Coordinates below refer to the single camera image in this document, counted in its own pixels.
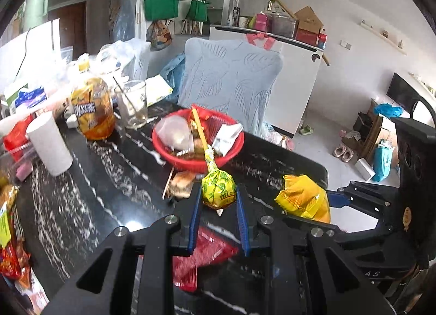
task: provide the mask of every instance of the chair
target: chair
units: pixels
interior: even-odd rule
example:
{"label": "chair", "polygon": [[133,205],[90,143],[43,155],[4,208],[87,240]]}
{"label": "chair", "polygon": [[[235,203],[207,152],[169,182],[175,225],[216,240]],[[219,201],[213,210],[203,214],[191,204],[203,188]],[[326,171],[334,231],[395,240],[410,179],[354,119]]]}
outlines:
{"label": "chair", "polygon": [[275,78],[283,67],[280,54],[242,40],[190,38],[178,104],[228,114],[244,130],[260,132]]}

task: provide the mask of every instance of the green container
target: green container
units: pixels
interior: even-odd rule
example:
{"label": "green container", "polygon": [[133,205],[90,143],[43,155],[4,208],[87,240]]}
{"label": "green container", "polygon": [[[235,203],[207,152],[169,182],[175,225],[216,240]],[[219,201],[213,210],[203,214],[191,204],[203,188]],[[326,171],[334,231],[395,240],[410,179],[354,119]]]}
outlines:
{"label": "green container", "polygon": [[208,19],[208,2],[204,0],[192,0],[186,18],[206,22]]}
{"label": "green container", "polygon": [[179,16],[179,0],[144,0],[147,21],[172,19]]}

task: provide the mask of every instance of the cable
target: cable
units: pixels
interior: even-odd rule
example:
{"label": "cable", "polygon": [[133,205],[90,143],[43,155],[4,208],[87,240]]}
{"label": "cable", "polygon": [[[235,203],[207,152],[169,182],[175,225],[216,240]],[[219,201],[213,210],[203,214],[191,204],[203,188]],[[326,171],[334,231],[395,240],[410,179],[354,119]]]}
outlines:
{"label": "cable", "polygon": [[31,28],[28,30],[28,32],[26,34],[26,39],[25,39],[25,56],[23,58],[23,61],[20,64],[20,67],[18,68],[18,71],[17,71],[17,74],[15,75],[15,77],[18,76],[18,74],[19,74],[19,72],[21,70],[21,67],[23,66],[23,63],[25,62],[25,58],[26,58],[26,55],[27,55],[27,37],[28,37],[30,31],[31,31]]}

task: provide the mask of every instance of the glass cup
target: glass cup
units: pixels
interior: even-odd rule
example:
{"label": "glass cup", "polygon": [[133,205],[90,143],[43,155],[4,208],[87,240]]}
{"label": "glass cup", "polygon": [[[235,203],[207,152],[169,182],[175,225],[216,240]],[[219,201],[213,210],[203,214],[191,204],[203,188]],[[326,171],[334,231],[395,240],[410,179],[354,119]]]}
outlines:
{"label": "glass cup", "polygon": [[139,129],[147,123],[147,95],[145,81],[132,80],[123,85],[123,91],[115,87],[121,122],[125,128]]}

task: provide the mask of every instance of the electrical outlet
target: electrical outlet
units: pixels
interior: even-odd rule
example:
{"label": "electrical outlet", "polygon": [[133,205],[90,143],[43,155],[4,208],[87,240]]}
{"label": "electrical outlet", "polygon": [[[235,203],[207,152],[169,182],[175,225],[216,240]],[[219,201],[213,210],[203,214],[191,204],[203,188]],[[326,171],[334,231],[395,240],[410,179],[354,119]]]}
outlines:
{"label": "electrical outlet", "polygon": [[347,48],[348,50],[351,50],[352,45],[350,43],[345,42],[344,40],[341,40],[341,46],[343,46],[344,48]]}

